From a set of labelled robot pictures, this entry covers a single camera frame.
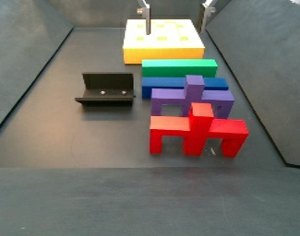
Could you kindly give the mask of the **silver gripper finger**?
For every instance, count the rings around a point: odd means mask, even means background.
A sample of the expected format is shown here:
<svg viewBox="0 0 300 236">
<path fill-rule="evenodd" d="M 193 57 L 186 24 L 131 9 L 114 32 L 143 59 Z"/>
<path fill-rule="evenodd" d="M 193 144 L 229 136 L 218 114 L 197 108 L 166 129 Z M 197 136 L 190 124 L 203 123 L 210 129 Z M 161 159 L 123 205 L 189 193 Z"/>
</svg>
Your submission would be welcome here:
<svg viewBox="0 0 300 236">
<path fill-rule="evenodd" d="M 215 0 L 205 0 L 201 4 L 201 26 L 199 31 L 205 30 L 207 18 L 215 12 L 214 8 Z"/>
<path fill-rule="evenodd" d="M 137 0 L 139 8 L 137 9 L 137 14 L 142 16 L 146 21 L 146 34 L 150 35 L 150 4 L 146 0 Z"/>
</svg>

